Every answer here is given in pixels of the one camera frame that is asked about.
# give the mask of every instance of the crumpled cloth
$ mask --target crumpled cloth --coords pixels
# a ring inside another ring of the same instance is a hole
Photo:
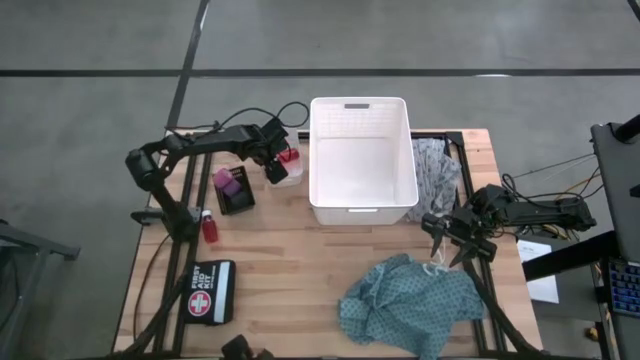
[[[426,213],[448,214],[456,202],[460,164],[444,153],[445,142],[438,139],[414,139],[413,158],[418,181],[418,204],[407,213],[410,221],[420,222]]]
[[[484,306],[463,271],[428,275],[409,255],[373,267],[339,302],[342,330],[358,344],[397,346],[435,360],[456,321],[482,319]]]

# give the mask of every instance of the concrete floor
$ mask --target concrete floor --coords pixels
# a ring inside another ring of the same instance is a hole
[[[179,69],[198,0],[0,0],[0,70]],[[212,0],[195,68],[609,69],[640,63],[625,0]],[[0,217],[83,250],[48,266],[25,359],[109,352],[147,195],[126,153],[157,139],[177,78],[0,78]],[[181,125],[316,96],[400,96],[414,128],[489,128],[502,172],[591,151],[589,126],[640,112],[639,77],[192,79]],[[247,116],[242,121],[263,121]],[[523,193],[561,191],[591,160]],[[601,192],[589,199],[611,228]],[[587,324],[540,318],[545,348],[596,356]]]

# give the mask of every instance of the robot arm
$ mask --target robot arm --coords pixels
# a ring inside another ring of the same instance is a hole
[[[287,177],[287,171],[276,155],[287,148],[287,132],[279,119],[273,118],[263,127],[235,125],[224,130],[214,129],[204,134],[172,134],[160,141],[145,144],[129,152],[125,163],[138,187],[149,191],[162,208],[162,222],[174,241],[186,241],[197,234],[198,220],[187,206],[173,199],[164,185],[180,159],[185,156],[220,151],[237,155],[241,160],[251,158],[262,166],[273,184]],[[153,159],[166,155],[162,164]]]

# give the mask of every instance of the green patterned cloth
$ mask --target green patterned cloth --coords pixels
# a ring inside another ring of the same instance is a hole
[[[358,344],[398,346],[435,360],[456,321],[482,319],[484,306],[463,271],[436,270],[409,255],[373,267],[340,300],[340,327]]]

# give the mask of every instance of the white plastic basket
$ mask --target white plastic basket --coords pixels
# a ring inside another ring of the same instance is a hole
[[[309,200],[322,225],[390,225],[418,203],[407,106],[400,98],[315,98]]]

